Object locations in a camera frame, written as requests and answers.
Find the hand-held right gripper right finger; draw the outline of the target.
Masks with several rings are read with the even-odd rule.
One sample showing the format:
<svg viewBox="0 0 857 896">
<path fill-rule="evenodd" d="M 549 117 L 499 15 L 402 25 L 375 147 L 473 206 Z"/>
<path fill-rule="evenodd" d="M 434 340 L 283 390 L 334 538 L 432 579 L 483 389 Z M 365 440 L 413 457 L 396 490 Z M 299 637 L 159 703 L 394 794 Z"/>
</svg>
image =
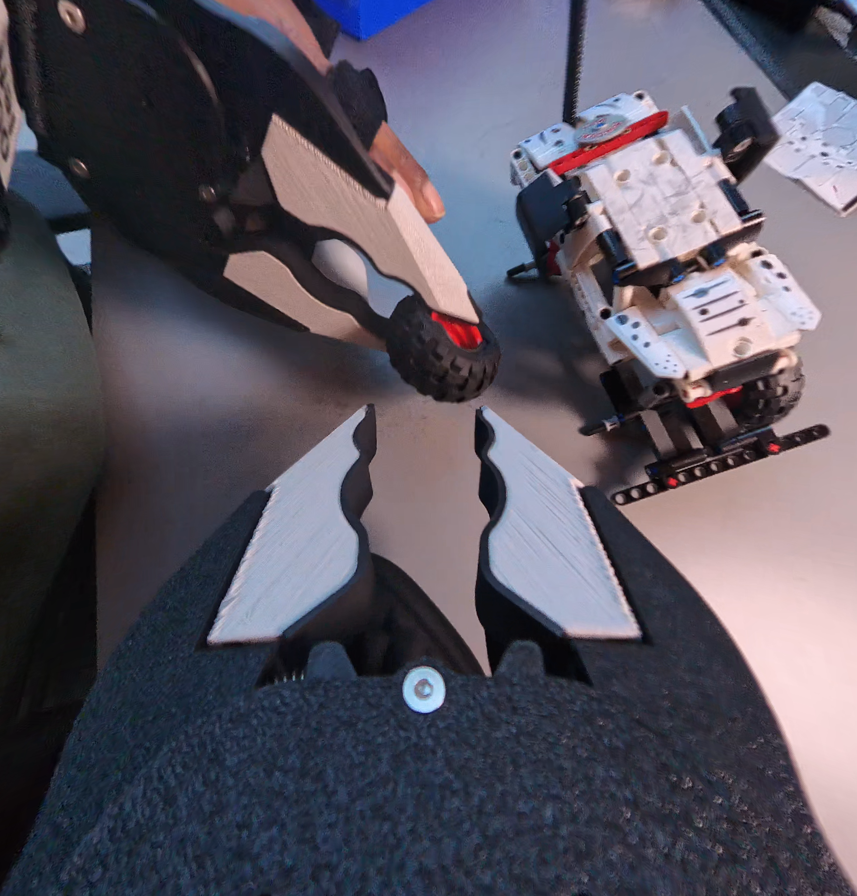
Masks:
<svg viewBox="0 0 857 896">
<path fill-rule="evenodd" d="M 475 605 L 496 670 L 515 642 L 546 670 L 584 670 L 578 644 L 640 644 L 643 631 L 591 512 L 583 483 L 489 407 L 475 419 L 479 542 Z"/>
</svg>

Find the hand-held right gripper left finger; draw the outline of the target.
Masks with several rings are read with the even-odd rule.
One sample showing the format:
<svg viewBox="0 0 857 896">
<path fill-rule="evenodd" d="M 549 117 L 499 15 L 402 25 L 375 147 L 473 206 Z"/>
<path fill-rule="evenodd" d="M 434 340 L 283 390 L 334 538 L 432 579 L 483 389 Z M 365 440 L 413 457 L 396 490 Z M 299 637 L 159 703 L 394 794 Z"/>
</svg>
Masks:
<svg viewBox="0 0 857 896">
<path fill-rule="evenodd" d="M 361 517 L 377 449 L 367 404 L 277 477 L 205 637 L 208 649 L 267 645 L 281 670 L 344 644 L 373 618 L 375 572 Z"/>
</svg>

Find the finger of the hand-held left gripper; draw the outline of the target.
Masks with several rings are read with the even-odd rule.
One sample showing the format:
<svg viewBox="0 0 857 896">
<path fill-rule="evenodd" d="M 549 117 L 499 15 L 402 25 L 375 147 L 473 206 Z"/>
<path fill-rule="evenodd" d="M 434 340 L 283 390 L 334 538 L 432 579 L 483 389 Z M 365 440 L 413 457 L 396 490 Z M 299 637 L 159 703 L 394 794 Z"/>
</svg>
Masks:
<svg viewBox="0 0 857 896">
<path fill-rule="evenodd" d="M 367 264 L 340 240 L 252 238 L 231 254 L 231 282 L 314 334 L 386 350 L 388 319 L 369 303 Z"/>
<path fill-rule="evenodd" d="M 430 309 L 479 323 L 456 265 L 400 185 L 393 185 L 388 199 L 373 196 L 278 115 L 261 155 L 288 213 L 353 242 L 380 274 L 410 286 Z"/>
</svg>

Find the black lego wheel red hub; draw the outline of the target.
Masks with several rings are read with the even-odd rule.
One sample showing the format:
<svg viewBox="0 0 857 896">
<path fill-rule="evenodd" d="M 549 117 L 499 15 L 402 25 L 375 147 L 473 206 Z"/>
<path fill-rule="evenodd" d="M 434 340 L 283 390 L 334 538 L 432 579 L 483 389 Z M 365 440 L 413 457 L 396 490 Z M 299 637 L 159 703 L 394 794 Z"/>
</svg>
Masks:
<svg viewBox="0 0 857 896">
<path fill-rule="evenodd" d="M 431 311 L 417 296 L 405 297 L 394 308 L 386 348 L 405 383 L 444 402 L 480 397 L 501 361 L 499 342 L 484 322 L 467 323 Z"/>
</svg>

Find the white lego truck model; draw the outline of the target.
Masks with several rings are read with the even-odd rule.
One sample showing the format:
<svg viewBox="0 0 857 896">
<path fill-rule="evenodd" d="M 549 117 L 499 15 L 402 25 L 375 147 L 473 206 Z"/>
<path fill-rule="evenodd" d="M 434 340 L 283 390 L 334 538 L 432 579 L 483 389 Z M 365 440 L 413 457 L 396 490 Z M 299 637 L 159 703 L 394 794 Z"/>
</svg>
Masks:
<svg viewBox="0 0 857 896">
<path fill-rule="evenodd" d="M 707 140 L 685 106 L 620 93 L 521 140 L 509 156 L 515 216 L 535 271 L 569 285 L 608 367 L 612 416 L 584 435 L 639 427 L 654 454 L 626 505 L 818 442 L 780 435 L 805 375 L 797 347 L 821 313 L 759 244 L 764 213 L 740 183 L 777 142 L 751 87 L 731 91 Z"/>
</svg>

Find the person's left hand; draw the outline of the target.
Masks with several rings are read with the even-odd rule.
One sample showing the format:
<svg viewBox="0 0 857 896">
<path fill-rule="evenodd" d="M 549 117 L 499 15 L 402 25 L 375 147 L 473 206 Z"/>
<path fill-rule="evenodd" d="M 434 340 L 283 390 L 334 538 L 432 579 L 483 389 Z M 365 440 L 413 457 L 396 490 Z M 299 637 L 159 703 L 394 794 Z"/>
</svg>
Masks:
<svg viewBox="0 0 857 896">
<path fill-rule="evenodd" d="M 427 173 L 388 125 L 375 74 L 344 60 L 330 61 L 338 25 L 315 2 L 227 1 L 224 6 L 265 21 L 285 35 L 327 79 L 372 160 L 400 185 L 421 217 L 427 223 L 443 218 L 445 206 Z"/>
</svg>

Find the blue plastic bin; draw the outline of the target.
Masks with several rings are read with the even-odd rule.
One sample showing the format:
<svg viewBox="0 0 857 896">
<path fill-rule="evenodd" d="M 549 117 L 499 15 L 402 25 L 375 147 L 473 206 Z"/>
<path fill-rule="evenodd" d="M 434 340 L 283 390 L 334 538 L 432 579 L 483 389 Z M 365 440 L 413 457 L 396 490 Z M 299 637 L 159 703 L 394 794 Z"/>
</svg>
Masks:
<svg viewBox="0 0 857 896">
<path fill-rule="evenodd" d="M 315 1 L 335 20 L 343 33 L 357 40 L 369 39 L 403 20 L 429 1 Z"/>
</svg>

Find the white printed sticker sheet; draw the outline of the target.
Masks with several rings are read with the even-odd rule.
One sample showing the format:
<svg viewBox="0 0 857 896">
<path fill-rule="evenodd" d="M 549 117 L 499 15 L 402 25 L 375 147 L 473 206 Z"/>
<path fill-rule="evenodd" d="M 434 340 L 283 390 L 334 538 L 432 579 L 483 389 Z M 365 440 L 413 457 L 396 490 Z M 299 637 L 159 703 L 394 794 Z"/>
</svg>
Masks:
<svg viewBox="0 0 857 896">
<path fill-rule="evenodd" d="M 766 156 L 838 215 L 857 209 L 857 99 L 815 82 L 772 119 L 779 139 Z"/>
</svg>

